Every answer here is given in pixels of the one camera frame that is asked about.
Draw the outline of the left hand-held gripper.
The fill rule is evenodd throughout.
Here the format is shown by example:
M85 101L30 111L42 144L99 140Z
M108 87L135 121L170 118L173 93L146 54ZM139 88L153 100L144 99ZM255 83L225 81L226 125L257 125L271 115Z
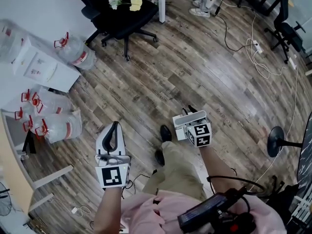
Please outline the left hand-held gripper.
M125 155L122 127L118 121L106 126L96 139L95 167L102 188L125 187L128 184L131 157Z

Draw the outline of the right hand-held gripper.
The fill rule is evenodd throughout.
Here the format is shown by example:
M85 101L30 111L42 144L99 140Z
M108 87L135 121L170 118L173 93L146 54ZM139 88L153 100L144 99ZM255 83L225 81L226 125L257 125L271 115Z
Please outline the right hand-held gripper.
M188 105L188 108L192 113L198 112L198 110L191 105ZM182 115L188 115L188 111L185 108L182 108ZM211 124L202 123L187 127L187 137L196 148L210 145L212 140Z

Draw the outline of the white long-handled dustpan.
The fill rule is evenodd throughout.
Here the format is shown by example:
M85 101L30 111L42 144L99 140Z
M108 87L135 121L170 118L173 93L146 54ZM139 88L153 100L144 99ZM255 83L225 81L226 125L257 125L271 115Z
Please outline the white long-handled dustpan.
M173 117L173 124L177 140L187 139L187 127L199 124L207 116L204 110L196 113L188 112L188 115L180 115Z

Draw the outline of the person's left forearm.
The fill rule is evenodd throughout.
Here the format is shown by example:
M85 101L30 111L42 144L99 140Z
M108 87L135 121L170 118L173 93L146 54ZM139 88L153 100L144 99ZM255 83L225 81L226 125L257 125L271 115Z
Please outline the person's left forearm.
M121 187L107 188L94 219L94 234L119 234Z

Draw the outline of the person's right forearm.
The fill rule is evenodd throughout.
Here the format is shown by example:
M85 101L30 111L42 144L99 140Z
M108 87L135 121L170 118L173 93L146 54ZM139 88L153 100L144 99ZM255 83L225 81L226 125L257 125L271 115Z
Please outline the person's right forearm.
M203 162L205 164L208 176L229 176L236 177L233 169L231 169L211 148L211 146L205 146L199 148ZM225 193L229 189L233 188L239 190L242 188L242 184L238 180L227 178L212 178L212 186L216 193Z

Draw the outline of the person's right black shoe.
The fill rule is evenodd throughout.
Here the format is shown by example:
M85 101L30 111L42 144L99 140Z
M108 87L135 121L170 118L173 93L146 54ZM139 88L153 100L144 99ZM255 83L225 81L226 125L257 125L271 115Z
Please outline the person's right black shoe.
M160 136L162 139L162 142L166 141L172 141L172 134L170 129L166 125L161 125L160 127Z

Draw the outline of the person's black shoe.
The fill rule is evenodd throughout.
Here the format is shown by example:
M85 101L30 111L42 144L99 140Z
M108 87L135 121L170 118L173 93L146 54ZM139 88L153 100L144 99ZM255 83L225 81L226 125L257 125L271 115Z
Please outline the person's black shoe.
M165 165L164 155L163 155L163 152L161 150L155 151L155 159L160 166L163 167Z
M161 125L160 127L160 136L162 139L162 142L166 141L172 141L172 134L170 129L166 125Z

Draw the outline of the person's left black shoe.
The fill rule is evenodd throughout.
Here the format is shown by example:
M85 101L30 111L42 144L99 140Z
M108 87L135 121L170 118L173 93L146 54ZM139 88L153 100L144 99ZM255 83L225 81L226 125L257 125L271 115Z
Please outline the person's left black shoe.
M164 155L163 155L163 152L161 150L155 151L155 159L160 166L163 167L165 165Z

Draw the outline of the person's khaki trousers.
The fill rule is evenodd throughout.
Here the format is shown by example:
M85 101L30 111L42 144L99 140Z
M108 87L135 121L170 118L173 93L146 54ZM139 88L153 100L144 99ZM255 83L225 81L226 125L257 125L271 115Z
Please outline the person's khaki trousers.
M160 190L169 191L204 201L206 194L194 165L171 141L162 143L162 152L165 165L151 175L142 192L156 195Z

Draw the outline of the person's pink shirt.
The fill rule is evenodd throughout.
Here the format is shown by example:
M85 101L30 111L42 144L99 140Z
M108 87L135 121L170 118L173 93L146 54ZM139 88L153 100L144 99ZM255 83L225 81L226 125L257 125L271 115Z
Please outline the person's pink shirt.
M246 195L256 229L252 234L287 234L278 213L254 195ZM157 195L139 193L121 202L121 218L130 234L183 234L177 217L201 201L161 190Z

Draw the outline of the white power strip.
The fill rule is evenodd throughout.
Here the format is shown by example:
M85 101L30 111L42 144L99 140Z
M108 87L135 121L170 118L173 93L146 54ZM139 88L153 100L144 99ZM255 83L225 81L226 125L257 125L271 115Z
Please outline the white power strip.
M255 52L256 53L258 53L258 54L262 54L263 53L262 48L260 47L259 43L256 40L252 40L252 45L255 48Z

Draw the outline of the light wood desk white legs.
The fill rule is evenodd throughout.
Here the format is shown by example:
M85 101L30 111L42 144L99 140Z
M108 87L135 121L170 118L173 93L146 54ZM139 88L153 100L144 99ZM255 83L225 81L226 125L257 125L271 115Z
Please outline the light wood desk white legs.
M4 180L21 210L28 214L41 204L50 200L50 193L43 199L32 203L33 195L39 187L67 174L73 170L69 165L37 181L33 181L18 156L18 147L14 145L9 132L6 118L9 113L0 110L0 165L4 172Z

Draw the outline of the white water dispenser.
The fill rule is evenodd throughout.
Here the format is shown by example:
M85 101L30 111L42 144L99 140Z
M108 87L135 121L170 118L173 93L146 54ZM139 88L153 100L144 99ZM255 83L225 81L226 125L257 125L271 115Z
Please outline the white water dispenser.
M36 84L67 93L80 76L55 51L32 36L27 36L13 62L14 75Z

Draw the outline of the black chest-mounted screen device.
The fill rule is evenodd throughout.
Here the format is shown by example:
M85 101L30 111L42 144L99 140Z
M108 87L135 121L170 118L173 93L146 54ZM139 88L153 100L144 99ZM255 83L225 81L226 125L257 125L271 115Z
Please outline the black chest-mounted screen device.
M200 230L210 223L214 234L251 234L256 229L250 205L244 195L245 187L240 190L229 189L217 193L177 217L180 229L184 234ZM247 211L235 214L229 211L239 199L246 203Z

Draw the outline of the yellow paper note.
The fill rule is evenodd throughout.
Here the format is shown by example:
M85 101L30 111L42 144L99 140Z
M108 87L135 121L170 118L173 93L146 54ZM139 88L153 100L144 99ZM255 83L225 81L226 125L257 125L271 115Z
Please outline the yellow paper note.
M142 3L142 0L130 0L130 11L139 11L141 9Z

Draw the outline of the black floor fan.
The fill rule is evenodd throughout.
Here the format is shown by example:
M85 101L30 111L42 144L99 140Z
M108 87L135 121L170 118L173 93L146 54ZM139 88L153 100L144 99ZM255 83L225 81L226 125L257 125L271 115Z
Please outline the black floor fan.
M12 201L9 191L10 189L7 189L0 182L0 216L7 216L12 210Z

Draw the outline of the black marble round table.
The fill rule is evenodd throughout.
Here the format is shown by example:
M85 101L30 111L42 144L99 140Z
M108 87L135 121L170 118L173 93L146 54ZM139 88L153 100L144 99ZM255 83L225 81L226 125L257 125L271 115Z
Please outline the black marble round table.
M276 157L284 146L301 149L297 168L297 183L299 184L298 195L304 196L312 184L312 112L309 115L301 143L286 141L284 131L280 126L275 126L271 130L267 140L269 156Z

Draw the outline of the white artificial flower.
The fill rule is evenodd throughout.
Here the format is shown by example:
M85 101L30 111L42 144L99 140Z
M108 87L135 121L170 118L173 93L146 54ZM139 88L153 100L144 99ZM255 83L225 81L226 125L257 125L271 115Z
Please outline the white artificial flower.
M125 2L123 0L108 0L108 3L113 10L117 10L119 5L132 5L130 2Z

